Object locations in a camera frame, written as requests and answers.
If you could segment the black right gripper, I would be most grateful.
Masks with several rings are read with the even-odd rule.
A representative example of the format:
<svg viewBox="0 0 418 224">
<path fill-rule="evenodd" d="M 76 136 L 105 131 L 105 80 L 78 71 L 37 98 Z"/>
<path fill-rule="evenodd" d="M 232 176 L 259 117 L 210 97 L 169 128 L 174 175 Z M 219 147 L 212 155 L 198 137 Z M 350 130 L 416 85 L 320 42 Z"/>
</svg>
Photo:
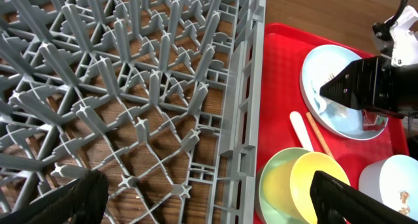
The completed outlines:
<svg viewBox="0 0 418 224">
<path fill-rule="evenodd" d="M 397 118 L 417 117 L 417 11 L 400 8 L 372 26 L 382 56 L 352 61 L 321 86 L 320 96 L 355 110 L 382 111 Z"/>
</svg>

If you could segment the white tissue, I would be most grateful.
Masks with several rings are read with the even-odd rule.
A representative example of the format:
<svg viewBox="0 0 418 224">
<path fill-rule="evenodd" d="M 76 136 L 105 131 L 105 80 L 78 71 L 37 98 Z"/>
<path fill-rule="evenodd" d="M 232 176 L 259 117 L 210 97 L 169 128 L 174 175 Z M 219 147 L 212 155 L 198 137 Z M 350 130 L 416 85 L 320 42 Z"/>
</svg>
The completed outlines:
<svg viewBox="0 0 418 224">
<path fill-rule="evenodd" d="M 348 115 L 347 108 L 342 106 L 339 103 L 336 103 L 328 98 L 325 98 L 320 95 L 320 89 L 323 85 L 334 78 L 334 74 L 332 72 L 328 74 L 317 75 L 316 77 L 311 79 L 312 90 L 314 93 L 314 100 L 317 104 L 319 114 L 324 113 L 328 106 L 333 107 L 334 115 L 346 118 Z"/>
</svg>

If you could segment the red snack wrapper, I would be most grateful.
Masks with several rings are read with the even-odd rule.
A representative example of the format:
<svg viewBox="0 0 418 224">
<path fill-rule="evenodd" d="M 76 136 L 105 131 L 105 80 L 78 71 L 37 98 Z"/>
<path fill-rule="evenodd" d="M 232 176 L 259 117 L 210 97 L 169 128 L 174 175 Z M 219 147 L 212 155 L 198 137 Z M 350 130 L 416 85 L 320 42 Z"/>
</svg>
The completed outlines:
<svg viewBox="0 0 418 224">
<path fill-rule="evenodd" d="M 385 128 L 385 118 L 373 112 L 361 110 L 362 129 L 364 131 L 380 131 Z"/>
</svg>

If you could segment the light blue bowl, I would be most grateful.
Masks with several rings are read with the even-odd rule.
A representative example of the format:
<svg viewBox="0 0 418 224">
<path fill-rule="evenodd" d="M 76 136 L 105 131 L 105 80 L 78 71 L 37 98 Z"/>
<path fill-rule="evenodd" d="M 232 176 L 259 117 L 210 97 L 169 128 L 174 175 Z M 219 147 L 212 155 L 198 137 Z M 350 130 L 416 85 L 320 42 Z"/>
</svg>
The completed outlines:
<svg viewBox="0 0 418 224">
<path fill-rule="evenodd" d="M 417 220 L 417 160 L 393 155 L 364 168 L 359 191 Z"/>
</svg>

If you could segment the yellow plastic cup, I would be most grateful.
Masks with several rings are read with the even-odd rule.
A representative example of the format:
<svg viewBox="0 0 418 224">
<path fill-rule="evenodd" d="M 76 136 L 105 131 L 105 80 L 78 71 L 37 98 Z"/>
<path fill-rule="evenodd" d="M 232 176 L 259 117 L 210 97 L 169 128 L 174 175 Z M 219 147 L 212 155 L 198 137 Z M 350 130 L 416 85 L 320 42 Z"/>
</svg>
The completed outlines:
<svg viewBox="0 0 418 224">
<path fill-rule="evenodd" d="M 349 185 L 343 168 L 331 157 L 320 152 L 308 152 L 293 165 L 290 177 L 291 195 L 297 210 L 307 223 L 317 223 L 310 187 L 315 171 L 321 170 Z"/>
</svg>

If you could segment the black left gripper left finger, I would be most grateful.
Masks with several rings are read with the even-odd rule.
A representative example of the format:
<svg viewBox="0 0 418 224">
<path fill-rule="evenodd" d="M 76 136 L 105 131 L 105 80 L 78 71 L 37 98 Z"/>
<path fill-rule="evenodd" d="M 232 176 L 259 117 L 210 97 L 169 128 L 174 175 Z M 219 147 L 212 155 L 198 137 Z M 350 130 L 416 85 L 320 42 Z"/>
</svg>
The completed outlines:
<svg viewBox="0 0 418 224">
<path fill-rule="evenodd" d="M 29 206 L 1 218 L 1 223 L 100 223 L 108 202 L 108 178 L 99 170 L 59 188 Z"/>
</svg>

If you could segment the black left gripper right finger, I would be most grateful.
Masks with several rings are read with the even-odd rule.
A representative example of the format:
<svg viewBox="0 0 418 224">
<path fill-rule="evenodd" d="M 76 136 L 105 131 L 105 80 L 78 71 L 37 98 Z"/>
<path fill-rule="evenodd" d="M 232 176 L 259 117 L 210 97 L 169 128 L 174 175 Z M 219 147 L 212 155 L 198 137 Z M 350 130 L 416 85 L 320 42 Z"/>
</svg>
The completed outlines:
<svg viewBox="0 0 418 224">
<path fill-rule="evenodd" d="M 314 173 L 310 197 L 317 224 L 417 224 L 321 170 Z"/>
</svg>

